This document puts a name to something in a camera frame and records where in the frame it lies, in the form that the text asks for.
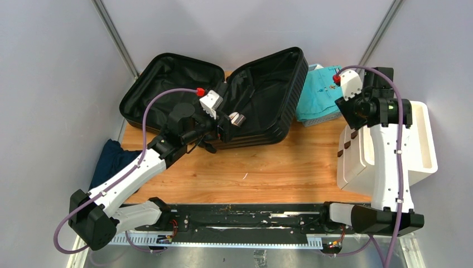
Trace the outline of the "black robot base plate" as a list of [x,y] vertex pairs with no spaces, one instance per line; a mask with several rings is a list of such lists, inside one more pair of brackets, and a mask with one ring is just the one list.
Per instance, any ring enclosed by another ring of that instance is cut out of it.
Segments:
[[167,223],[145,224],[136,231],[171,234],[175,242],[229,246],[304,246],[309,236],[324,245],[342,240],[348,227],[324,224],[321,203],[171,204]]

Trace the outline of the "right aluminium frame post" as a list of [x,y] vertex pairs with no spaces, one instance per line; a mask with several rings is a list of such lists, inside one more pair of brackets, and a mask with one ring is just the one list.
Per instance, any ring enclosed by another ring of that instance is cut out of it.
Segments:
[[368,46],[366,47],[364,53],[362,54],[361,59],[359,60],[359,65],[366,65],[370,60],[371,56],[374,54],[379,43],[383,39],[384,35],[387,33],[390,25],[394,21],[397,13],[402,8],[404,0],[393,0],[386,11],[384,17],[382,18],[378,28],[376,29],[373,37],[371,38]]

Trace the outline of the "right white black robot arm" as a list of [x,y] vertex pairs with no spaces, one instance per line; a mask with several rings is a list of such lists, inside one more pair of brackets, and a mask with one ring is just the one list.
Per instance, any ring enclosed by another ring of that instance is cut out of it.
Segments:
[[392,68],[364,66],[368,84],[358,68],[343,67],[332,79],[342,90],[335,103],[348,126],[370,129],[375,163],[371,205],[324,202],[318,225],[326,233],[344,225],[359,234],[398,238],[424,226],[424,215],[415,212],[403,162],[413,124],[412,105],[393,83]]

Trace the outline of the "dark blue cloth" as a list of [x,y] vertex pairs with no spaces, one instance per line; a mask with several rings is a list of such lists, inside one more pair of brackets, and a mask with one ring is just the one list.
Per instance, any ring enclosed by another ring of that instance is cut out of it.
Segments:
[[132,163],[140,154],[140,150],[124,150],[118,141],[108,139],[103,146],[96,164],[89,185],[89,190],[107,182],[110,178]]

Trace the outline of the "aluminium frame post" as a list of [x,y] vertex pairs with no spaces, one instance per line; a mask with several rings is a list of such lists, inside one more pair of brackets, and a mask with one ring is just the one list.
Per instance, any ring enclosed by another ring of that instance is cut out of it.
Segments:
[[370,60],[371,56],[374,54],[379,43],[383,39],[384,35],[387,33],[390,25],[394,21],[397,13],[402,8],[404,0],[393,0],[386,11],[384,17],[382,18],[378,28],[376,29],[373,37],[371,38],[368,46],[366,47],[364,53],[362,54],[361,59],[359,60],[359,65],[366,65]]
[[139,71],[132,60],[129,51],[127,50],[114,22],[112,17],[110,16],[105,3],[102,0],[92,0],[92,4],[94,5],[100,19],[102,20],[105,28],[108,31],[109,36],[112,38],[122,60],[124,61],[127,69],[131,73],[131,75],[136,80],[139,76]]

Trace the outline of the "white three-drawer storage unit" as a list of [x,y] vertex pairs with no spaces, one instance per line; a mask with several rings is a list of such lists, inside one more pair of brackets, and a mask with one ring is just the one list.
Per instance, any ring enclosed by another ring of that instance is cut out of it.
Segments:
[[[438,170],[435,146],[428,107],[418,101],[411,101],[413,124],[407,144],[410,186],[418,183]],[[337,186],[344,191],[372,196],[374,190],[374,148],[370,129],[358,131],[348,125],[340,134],[337,151]]]

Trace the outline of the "black ribbed hard-shell suitcase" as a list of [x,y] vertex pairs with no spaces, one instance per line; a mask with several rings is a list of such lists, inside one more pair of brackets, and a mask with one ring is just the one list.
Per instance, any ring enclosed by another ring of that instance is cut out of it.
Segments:
[[308,73],[299,47],[290,47],[236,68],[230,75],[206,61],[164,53],[156,56],[126,92],[119,111],[134,127],[159,133],[178,103],[191,103],[203,113],[195,89],[217,92],[225,114],[245,117],[228,142],[207,136],[216,149],[260,146],[284,140],[295,117]]

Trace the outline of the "left aluminium frame post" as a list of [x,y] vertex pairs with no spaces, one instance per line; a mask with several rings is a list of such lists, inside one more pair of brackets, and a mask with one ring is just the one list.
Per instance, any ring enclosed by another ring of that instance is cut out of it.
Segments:
[[122,60],[124,61],[127,69],[131,73],[131,75],[136,80],[139,76],[139,71],[132,60],[129,51],[127,50],[114,22],[112,17],[110,16],[105,3],[102,0],[92,0],[92,4],[94,5],[100,19],[102,20],[105,28],[108,31],[109,36],[112,38]]

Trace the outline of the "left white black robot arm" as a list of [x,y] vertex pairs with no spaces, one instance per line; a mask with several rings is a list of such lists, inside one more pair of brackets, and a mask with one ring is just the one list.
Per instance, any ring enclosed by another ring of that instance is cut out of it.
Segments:
[[69,201],[69,214],[60,223],[69,227],[85,242],[85,248],[97,251],[123,232],[144,225],[166,230],[171,216],[159,198],[122,206],[141,186],[164,172],[188,152],[189,144],[207,135],[226,141],[244,116],[226,114],[217,104],[200,102],[197,111],[190,103],[174,106],[159,135],[144,145],[136,159],[106,182],[88,192],[77,190]]

